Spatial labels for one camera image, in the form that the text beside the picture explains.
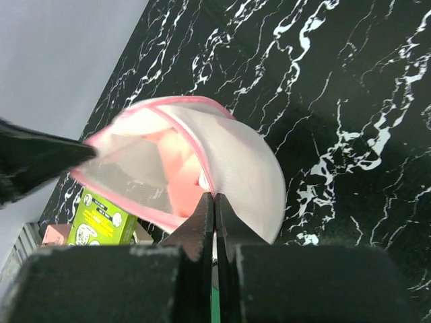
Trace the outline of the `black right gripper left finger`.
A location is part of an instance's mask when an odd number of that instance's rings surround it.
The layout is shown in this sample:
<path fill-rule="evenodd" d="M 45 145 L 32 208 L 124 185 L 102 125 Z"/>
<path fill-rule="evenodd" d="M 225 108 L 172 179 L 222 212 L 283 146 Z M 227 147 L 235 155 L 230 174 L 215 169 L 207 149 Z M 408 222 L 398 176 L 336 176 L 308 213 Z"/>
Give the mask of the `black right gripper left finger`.
<path fill-rule="evenodd" d="M 24 263 L 2 322 L 209 322 L 213 197 L 155 245 L 50 246 Z"/>

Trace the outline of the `white mesh laundry bag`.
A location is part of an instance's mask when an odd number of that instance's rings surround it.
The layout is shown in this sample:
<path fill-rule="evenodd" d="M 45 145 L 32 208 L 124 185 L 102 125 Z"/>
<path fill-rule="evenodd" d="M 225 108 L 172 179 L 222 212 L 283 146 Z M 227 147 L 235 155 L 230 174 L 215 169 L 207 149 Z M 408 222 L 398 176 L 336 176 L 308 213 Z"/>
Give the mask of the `white mesh laundry bag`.
<path fill-rule="evenodd" d="M 203 96 L 166 96 L 124 109 L 87 138 L 97 156 L 71 176 L 124 211 L 172 233 L 186 219 L 172 214 L 168 182 L 147 134 L 174 129 L 192 146 L 210 194 L 223 194 L 233 210 L 266 242 L 276 239 L 285 213 L 286 184 L 265 140 Z"/>

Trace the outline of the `pink bra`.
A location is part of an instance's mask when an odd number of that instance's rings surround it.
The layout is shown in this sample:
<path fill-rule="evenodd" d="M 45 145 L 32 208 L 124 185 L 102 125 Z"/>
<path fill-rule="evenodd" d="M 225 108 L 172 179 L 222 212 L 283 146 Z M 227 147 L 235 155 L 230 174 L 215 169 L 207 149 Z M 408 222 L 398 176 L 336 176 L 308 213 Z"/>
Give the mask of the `pink bra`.
<path fill-rule="evenodd" d="M 209 192 L 208 184 L 201 180 L 203 168 L 195 151 L 174 129 L 147 134 L 144 139 L 154 143 L 160 153 L 172 214 L 189 217 L 201 195 Z"/>

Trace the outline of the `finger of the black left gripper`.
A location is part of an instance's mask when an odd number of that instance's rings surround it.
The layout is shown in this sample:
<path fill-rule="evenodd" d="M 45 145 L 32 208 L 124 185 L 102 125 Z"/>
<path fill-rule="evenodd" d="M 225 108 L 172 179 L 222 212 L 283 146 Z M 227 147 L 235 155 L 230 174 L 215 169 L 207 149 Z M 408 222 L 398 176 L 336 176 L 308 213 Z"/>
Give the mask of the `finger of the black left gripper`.
<path fill-rule="evenodd" d="M 96 156 L 92 146 L 80 141 L 1 119 L 1 207 L 20 201 Z"/>

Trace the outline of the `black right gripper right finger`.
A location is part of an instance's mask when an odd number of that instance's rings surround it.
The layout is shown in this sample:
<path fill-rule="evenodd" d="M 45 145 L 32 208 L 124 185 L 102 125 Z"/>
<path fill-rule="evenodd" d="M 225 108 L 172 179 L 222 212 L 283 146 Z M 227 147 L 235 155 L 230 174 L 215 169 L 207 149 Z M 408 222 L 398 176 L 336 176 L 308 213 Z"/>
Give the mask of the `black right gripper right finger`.
<path fill-rule="evenodd" d="M 419 322 L 389 255 L 370 246 L 268 244 L 215 198 L 222 322 Z"/>

